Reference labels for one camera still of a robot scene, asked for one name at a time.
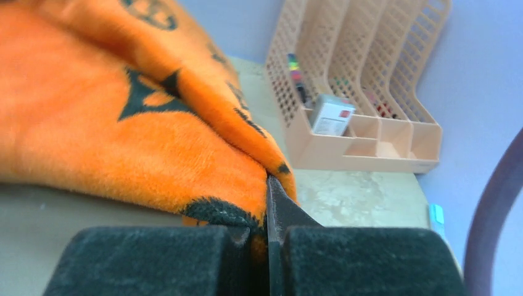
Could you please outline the orange patterned pillowcase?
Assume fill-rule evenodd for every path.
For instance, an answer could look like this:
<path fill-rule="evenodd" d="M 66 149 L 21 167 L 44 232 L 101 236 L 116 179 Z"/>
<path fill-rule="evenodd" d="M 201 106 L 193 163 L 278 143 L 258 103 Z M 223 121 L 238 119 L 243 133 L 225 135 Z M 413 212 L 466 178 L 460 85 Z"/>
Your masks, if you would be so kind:
<path fill-rule="evenodd" d="M 250 228 L 292 169 L 239 77 L 176 1 L 1 2 L 1 181 Z"/>

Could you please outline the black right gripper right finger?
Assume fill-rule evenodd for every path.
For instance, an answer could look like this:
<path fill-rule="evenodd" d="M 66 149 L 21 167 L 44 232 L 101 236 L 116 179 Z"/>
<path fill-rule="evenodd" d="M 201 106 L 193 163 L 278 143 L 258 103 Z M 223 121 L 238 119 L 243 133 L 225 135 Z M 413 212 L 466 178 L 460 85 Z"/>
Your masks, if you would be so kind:
<path fill-rule="evenodd" d="M 423 228 L 325 227 L 266 181 L 271 295 L 466 295 L 445 241 Z"/>

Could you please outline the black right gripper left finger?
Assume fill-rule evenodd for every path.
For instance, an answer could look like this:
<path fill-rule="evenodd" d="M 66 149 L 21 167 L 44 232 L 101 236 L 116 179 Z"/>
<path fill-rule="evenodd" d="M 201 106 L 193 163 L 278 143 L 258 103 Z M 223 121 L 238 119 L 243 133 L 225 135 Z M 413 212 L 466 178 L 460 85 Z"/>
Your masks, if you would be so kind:
<path fill-rule="evenodd" d="M 45 295 L 266 295 L 248 228 L 94 227 L 64 249 Z"/>

